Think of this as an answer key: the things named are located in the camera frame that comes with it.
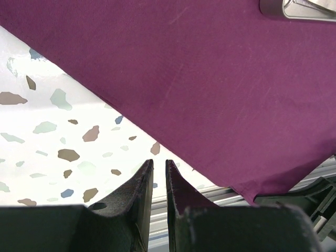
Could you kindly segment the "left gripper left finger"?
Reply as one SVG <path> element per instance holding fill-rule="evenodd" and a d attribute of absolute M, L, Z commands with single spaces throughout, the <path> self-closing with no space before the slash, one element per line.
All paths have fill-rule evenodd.
<path fill-rule="evenodd" d="M 1 251 L 147 251 L 153 161 L 84 205 L 1 207 Z"/>

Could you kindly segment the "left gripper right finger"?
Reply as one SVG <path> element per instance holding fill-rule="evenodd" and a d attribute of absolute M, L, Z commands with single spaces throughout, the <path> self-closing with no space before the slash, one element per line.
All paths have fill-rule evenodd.
<path fill-rule="evenodd" d="M 170 251 L 322 251 L 312 223 L 286 205 L 220 207 L 166 160 Z"/>

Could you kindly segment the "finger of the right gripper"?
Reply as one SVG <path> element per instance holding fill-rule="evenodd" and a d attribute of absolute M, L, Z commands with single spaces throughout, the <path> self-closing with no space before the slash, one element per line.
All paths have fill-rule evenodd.
<path fill-rule="evenodd" d="M 259 205 L 294 205 L 308 215 L 320 241 L 335 240 L 335 177 L 320 177 L 308 186 L 286 194 L 258 195 Z"/>

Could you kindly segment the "purple cloth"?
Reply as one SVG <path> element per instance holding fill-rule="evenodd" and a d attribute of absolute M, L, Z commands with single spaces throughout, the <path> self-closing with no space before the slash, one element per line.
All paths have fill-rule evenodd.
<path fill-rule="evenodd" d="M 1 1 L 1 26 L 248 201 L 335 152 L 334 22 L 258 1 Z"/>

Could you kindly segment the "silver hemostat forceps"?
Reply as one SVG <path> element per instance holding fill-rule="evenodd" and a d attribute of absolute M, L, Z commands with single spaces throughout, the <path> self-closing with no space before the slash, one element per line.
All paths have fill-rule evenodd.
<path fill-rule="evenodd" d="M 335 13 L 335 0 L 296 0 L 294 3 L 319 11 Z"/>

